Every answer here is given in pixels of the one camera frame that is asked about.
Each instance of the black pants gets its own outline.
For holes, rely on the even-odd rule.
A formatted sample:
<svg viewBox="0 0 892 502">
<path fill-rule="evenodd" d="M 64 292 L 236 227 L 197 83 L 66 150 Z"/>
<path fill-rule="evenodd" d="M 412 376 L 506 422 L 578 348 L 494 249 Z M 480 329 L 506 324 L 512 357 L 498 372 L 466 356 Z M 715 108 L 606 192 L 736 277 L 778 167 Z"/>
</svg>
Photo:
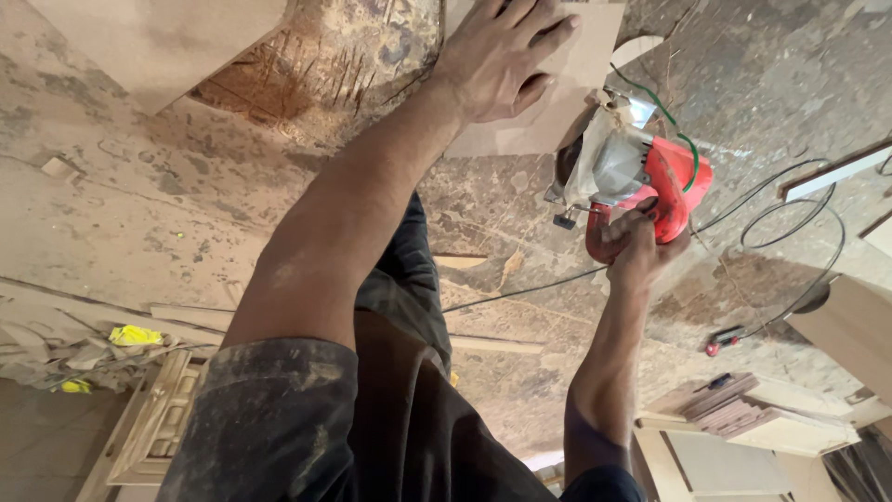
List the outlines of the black pants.
<svg viewBox="0 0 892 502">
<path fill-rule="evenodd" d="M 359 288 L 355 308 L 381 314 L 434 347 L 449 374 L 452 345 L 440 306 L 440 276 L 427 245 L 425 208 L 417 192 L 412 192 L 400 226 Z"/>
</svg>

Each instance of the power cord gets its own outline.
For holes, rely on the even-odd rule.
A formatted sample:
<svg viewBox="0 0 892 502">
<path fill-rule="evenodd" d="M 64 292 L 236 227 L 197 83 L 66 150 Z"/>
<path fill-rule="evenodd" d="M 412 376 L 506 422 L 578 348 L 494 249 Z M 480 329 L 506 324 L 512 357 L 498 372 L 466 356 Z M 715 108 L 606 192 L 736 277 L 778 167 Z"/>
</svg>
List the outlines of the power cord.
<svg viewBox="0 0 892 502">
<path fill-rule="evenodd" d="M 787 174 L 788 172 L 799 169 L 799 168 L 801 168 L 805 165 L 808 165 L 810 163 L 820 163 L 820 162 L 828 162 L 828 161 L 829 160 L 825 159 L 825 158 L 809 159 L 809 160 L 794 164 L 784 170 L 781 170 L 780 172 L 773 174 L 772 176 L 766 178 L 765 180 L 760 181 L 753 188 L 748 190 L 742 196 L 738 197 L 737 200 L 735 200 L 734 202 L 729 204 L 728 207 L 725 210 L 723 210 L 721 213 L 719 213 L 718 216 L 716 216 L 713 220 L 700 226 L 695 231 L 692 231 L 691 235 L 693 235 L 694 233 L 702 232 L 704 230 L 709 230 L 709 229 L 713 228 L 715 225 L 717 225 L 718 223 L 723 222 L 729 216 L 736 213 L 743 205 L 745 205 L 747 202 L 752 200 L 753 197 L 758 195 L 760 192 L 762 192 L 762 190 L 767 188 L 769 185 L 771 185 L 774 181 L 776 181 L 778 178 L 780 178 L 784 174 Z M 826 209 L 833 215 L 833 217 L 839 223 L 839 228 L 841 230 L 841 236 L 839 239 L 839 244 L 837 246 L 836 251 L 833 253 L 833 256 L 830 258 L 827 265 L 824 267 L 824 269 L 818 275 L 818 277 L 814 281 L 812 281 L 812 283 L 805 290 L 805 292 L 799 298 L 797 298 L 796 301 L 794 301 L 792 304 L 790 304 L 790 306 L 788 306 L 786 309 L 784 309 L 784 311 L 781 314 L 775 316 L 769 322 L 767 322 L 763 326 L 759 327 L 758 329 L 753 330 L 753 331 L 741 336 L 740 338 L 743 339 L 743 338 L 753 336 L 753 335 L 757 334 L 759 331 L 763 330 L 767 324 L 771 324 L 772 322 L 777 322 L 778 320 L 782 319 L 784 316 L 786 316 L 790 312 L 793 312 L 794 310 L 796 310 L 798 304 L 812 293 L 812 291 L 823 281 L 823 279 L 827 276 L 827 274 L 830 273 L 830 270 L 833 268 L 833 265 L 836 264 L 837 260 L 839 259 L 839 256 L 842 254 L 843 247 L 845 247 L 845 245 L 846 245 L 846 225 L 843 223 L 842 218 L 839 217 L 839 214 L 827 206 L 827 204 L 830 202 L 830 199 L 833 197 L 833 193 L 835 192 L 835 190 L 836 190 L 836 184 L 834 183 L 828 187 L 827 192 L 823 195 L 823 197 L 819 198 L 818 200 L 797 199 L 797 200 L 793 200 L 793 201 L 789 201 L 789 202 L 781 202 L 781 203 L 778 203 L 775 205 L 771 205 L 771 206 L 765 208 L 759 215 L 757 215 L 755 218 L 750 220 L 749 223 L 747 223 L 747 225 L 744 226 L 743 231 L 740 233 L 740 244 L 743 247 L 746 247 L 749 249 L 761 249 L 763 247 L 771 246 L 772 244 L 777 244 L 778 242 L 781 242 L 782 240 L 789 238 L 796 232 L 802 230 L 802 228 L 805 227 L 809 222 L 811 222 L 815 217 L 817 217 L 817 215 L 822 210 Z M 754 245 L 750 245 L 747 243 L 747 235 L 749 234 L 749 232 L 761 220 L 766 218 L 769 214 L 775 213 L 776 211 L 779 211 L 780 209 L 782 209 L 784 207 L 788 207 L 791 205 L 801 205 L 801 204 L 814 204 L 815 208 L 812 210 L 812 212 L 810 212 L 808 215 L 806 215 L 800 222 L 798 222 L 796 225 L 794 225 L 791 230 L 784 232 L 779 237 L 774 238 L 768 242 L 754 244 Z M 475 302 L 471 302 L 468 304 L 453 306 L 453 307 L 443 310 L 443 313 L 446 314 L 449 312 L 454 312 L 457 310 L 468 308 L 470 306 L 481 305 L 481 304 L 485 304 L 485 303 L 489 303 L 489 302 L 494 302 L 496 300 L 505 299 L 508 297 L 515 297 L 517 295 L 523 295 L 525 293 L 532 293 L 534 291 L 540 291 L 543 289 L 553 288 L 555 286 L 560 286 L 561 284 L 566 284 L 567 282 L 570 282 L 573 280 L 581 279 L 583 277 L 588 277 L 595 273 L 606 270 L 606 268 L 607 268 L 606 266 L 602 266 L 602 267 L 599 267 L 599 268 L 596 268 L 596 269 L 593 269 L 593 270 L 590 270 L 587 272 L 577 274 L 572 277 L 568 277 L 566 279 L 562 279 L 562 280 L 558 280 L 556 282 L 552 282 L 550 284 L 546 284 L 544 286 L 537 286 L 535 288 L 522 289 L 520 291 L 514 291 L 512 293 L 507 293 L 505 295 L 501 295 L 498 297 L 485 298 L 483 300 L 477 300 Z"/>
</svg>

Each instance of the dusty floor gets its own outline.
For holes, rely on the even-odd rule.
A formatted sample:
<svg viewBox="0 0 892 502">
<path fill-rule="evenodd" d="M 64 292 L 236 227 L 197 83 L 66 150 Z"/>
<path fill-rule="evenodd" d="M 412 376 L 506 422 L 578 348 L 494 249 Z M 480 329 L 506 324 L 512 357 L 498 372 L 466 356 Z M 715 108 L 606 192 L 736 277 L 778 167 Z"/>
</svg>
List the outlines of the dusty floor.
<svg viewBox="0 0 892 502">
<path fill-rule="evenodd" d="M 887 136 L 892 23 L 887 14 L 859 13 L 862 4 L 630 1 L 621 38 L 664 35 L 689 12 L 671 45 L 627 73 L 658 89 L 690 136 L 719 146 L 708 152 L 715 184 L 695 222 L 798 160 L 836 157 Z M 36 167 L 59 154 L 87 174 L 76 187 Z M 232 308 L 227 284 L 247 283 L 277 220 L 324 162 L 306 146 L 188 98 L 146 117 L 24 0 L 0 0 L 0 276 L 132 308 Z M 551 224 L 556 208 L 541 200 L 551 169 L 545 156 L 440 161 L 431 169 L 419 192 L 432 248 L 490 257 L 473 269 L 442 270 L 445 305 L 593 266 L 581 231 Z M 890 259 L 856 237 L 892 208 L 890 195 L 888 179 L 873 171 L 838 187 L 831 206 L 846 223 L 847 242 L 835 271 L 892 288 Z M 740 229 L 772 201 L 772 194 L 757 197 L 704 232 L 705 244 L 660 284 L 642 350 L 642 403 L 725 371 L 840 396 L 860 387 L 785 330 L 716 358 L 702 352 L 711 331 L 755 327 L 782 311 L 838 243 L 839 228 L 825 213 L 778 245 L 744 249 Z M 777 235 L 797 215 L 790 210 L 753 237 Z M 566 386 L 607 292 L 598 274 L 447 314 L 456 333 L 547 344 L 538 356 L 456 350 L 453 357 L 458 389 L 516 455 L 561 448 Z"/>
</svg>

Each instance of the saw handle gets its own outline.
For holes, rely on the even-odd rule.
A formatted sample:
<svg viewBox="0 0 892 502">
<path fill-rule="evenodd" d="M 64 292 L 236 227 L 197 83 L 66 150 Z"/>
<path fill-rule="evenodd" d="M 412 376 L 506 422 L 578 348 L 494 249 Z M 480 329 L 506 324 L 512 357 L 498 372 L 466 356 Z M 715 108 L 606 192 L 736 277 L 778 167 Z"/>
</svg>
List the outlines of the saw handle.
<svg viewBox="0 0 892 502">
<path fill-rule="evenodd" d="M 657 203 L 643 211 L 645 216 L 653 215 L 654 233 L 657 244 L 666 244 L 681 235 L 688 224 L 690 211 L 684 201 L 681 184 L 675 172 L 664 167 L 662 157 L 648 156 L 645 172 L 650 175 L 650 186 L 657 193 Z M 585 232 L 585 248 L 595 261 L 612 265 L 616 257 L 629 246 L 631 236 L 626 233 L 618 240 L 603 241 L 604 229 L 610 224 L 610 206 L 593 203 L 596 213 L 589 213 L 588 229 Z"/>
</svg>

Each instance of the person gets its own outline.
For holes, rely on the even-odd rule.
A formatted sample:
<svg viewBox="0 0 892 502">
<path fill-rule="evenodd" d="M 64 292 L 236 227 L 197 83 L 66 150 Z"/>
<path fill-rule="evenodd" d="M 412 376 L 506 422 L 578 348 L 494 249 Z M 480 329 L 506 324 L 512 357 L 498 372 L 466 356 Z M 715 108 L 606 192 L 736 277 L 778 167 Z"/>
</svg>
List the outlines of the person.
<svg viewBox="0 0 892 502">
<path fill-rule="evenodd" d="M 471 122 L 514 117 L 578 17 L 479 0 L 430 78 L 333 158 L 260 254 L 158 500 L 554 500 L 449 384 L 451 347 L 415 186 Z M 567 392 L 563 500 L 643 500 L 629 474 L 651 286 L 690 240 L 631 233 Z"/>
</svg>

